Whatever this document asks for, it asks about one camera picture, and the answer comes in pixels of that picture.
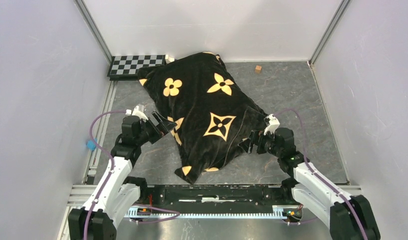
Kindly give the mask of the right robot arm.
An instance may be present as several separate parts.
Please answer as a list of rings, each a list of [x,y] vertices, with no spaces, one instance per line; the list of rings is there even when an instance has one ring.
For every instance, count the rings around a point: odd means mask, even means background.
[[[352,195],[327,177],[296,149],[294,133],[281,127],[274,133],[253,130],[240,143],[248,153],[271,154],[289,178],[282,181],[280,196],[283,202],[298,202],[311,211],[329,229],[334,240],[379,240],[378,228],[369,200]]]

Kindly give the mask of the black pillowcase with yellow flowers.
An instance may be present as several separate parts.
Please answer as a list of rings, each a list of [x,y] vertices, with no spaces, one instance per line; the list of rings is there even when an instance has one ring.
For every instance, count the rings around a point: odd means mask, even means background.
[[[138,79],[158,112],[176,124],[172,135],[189,184],[243,153],[240,142],[266,128],[266,113],[235,83],[218,54],[198,52],[166,65],[142,67]]]

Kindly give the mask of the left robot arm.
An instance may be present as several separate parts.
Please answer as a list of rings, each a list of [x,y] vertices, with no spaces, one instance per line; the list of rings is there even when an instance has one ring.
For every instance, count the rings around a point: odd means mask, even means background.
[[[141,155],[141,147],[157,142],[177,126],[155,111],[152,116],[157,123],[138,108],[126,110],[121,134],[112,150],[106,151],[97,145],[109,157],[107,170],[82,207],[68,214],[70,239],[116,239],[117,229],[131,206],[148,200],[146,179],[129,174]]]

